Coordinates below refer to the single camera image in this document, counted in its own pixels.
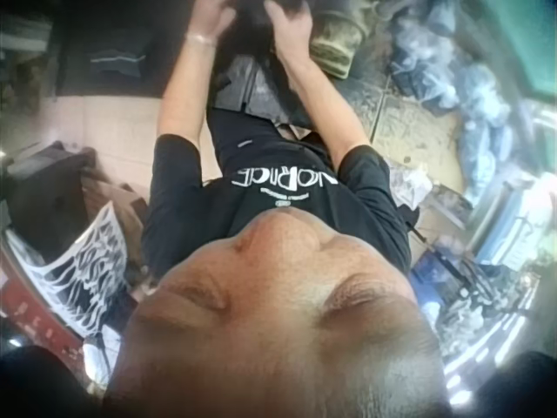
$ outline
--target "sleeve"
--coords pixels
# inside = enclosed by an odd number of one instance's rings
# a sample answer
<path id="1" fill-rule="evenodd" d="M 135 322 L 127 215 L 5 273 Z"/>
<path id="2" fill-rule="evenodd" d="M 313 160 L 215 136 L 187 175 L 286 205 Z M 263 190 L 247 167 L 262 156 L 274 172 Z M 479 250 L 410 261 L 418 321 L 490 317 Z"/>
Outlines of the sleeve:
<path id="1" fill-rule="evenodd" d="M 155 145 L 151 198 L 142 247 L 156 280 L 191 253 L 203 216 L 199 151 L 177 135 L 163 135 Z"/>
<path id="2" fill-rule="evenodd" d="M 371 146 L 358 146 L 343 159 L 339 180 L 379 222 L 385 236 L 391 241 L 386 242 L 387 258 L 407 273 L 412 261 L 408 232 L 391 194 L 390 171 L 385 160 Z"/>

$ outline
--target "dark clothing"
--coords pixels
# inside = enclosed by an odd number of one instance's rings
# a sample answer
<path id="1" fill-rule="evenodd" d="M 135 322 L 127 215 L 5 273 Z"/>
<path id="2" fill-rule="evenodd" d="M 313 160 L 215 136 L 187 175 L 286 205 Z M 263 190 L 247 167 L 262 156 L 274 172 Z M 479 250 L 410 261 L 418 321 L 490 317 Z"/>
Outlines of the dark clothing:
<path id="1" fill-rule="evenodd" d="M 232 237 L 263 211 L 284 206 L 368 242 L 407 272 L 410 248 L 389 169 L 370 146 L 349 152 L 336 176 L 314 135 L 286 141 L 270 122 L 228 111 L 210 112 L 208 123 L 224 177 L 206 187 L 194 145 L 175 135 L 157 141 L 143 243 L 156 279 L 201 246 Z"/>
<path id="2" fill-rule="evenodd" d="M 498 367 L 455 418 L 554 418 L 556 395 L 557 361 L 525 352 Z"/>
<path id="3" fill-rule="evenodd" d="M 18 348 L 0 357 L 0 399 L 6 416 L 101 416 L 95 399 L 54 354 L 42 347 Z"/>

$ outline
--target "closed eye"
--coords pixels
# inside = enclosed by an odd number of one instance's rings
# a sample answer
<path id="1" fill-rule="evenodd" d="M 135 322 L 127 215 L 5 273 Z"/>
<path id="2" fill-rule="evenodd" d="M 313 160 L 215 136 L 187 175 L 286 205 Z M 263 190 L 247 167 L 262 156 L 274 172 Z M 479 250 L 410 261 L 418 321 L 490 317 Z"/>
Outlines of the closed eye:
<path id="1" fill-rule="evenodd" d="M 159 329 L 159 332 L 211 327 L 219 319 L 215 311 L 163 288 L 159 288 L 138 306 L 135 317 L 144 325 Z"/>
<path id="2" fill-rule="evenodd" d="M 356 274 L 336 287 L 327 299 L 325 314 L 372 302 L 392 293 L 392 287 L 369 275 Z"/>
<path id="3" fill-rule="evenodd" d="M 178 270 L 161 287 L 204 309 L 223 311 L 228 307 L 228 299 L 211 274 L 205 271 Z"/>

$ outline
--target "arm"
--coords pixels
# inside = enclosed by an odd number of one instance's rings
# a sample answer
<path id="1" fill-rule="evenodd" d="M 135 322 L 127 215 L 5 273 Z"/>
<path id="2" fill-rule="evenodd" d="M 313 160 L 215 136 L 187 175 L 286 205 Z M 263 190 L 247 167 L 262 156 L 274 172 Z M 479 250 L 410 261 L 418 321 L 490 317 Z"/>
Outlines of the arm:
<path id="1" fill-rule="evenodd" d="M 158 116 L 158 135 L 175 134 L 199 148 L 216 45 L 236 12 L 226 0 L 197 0 L 188 33 L 166 87 Z"/>
<path id="2" fill-rule="evenodd" d="M 265 7 L 272 20 L 278 59 L 285 67 L 291 87 L 298 93 L 338 171 L 350 150 L 370 145 L 366 131 L 352 107 L 310 58 L 312 15 L 307 3 L 293 17 L 288 17 L 273 1 L 265 1 Z"/>

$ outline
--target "bracelet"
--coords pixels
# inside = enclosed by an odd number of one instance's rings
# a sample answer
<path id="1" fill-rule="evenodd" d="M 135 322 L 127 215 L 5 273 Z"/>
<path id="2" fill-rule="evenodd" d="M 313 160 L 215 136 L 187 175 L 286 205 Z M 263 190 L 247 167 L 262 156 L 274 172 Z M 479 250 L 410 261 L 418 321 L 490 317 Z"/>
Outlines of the bracelet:
<path id="1" fill-rule="evenodd" d="M 198 44 L 217 46 L 217 43 L 208 37 L 199 35 L 197 33 L 186 33 L 185 39 L 192 42 L 197 42 Z"/>

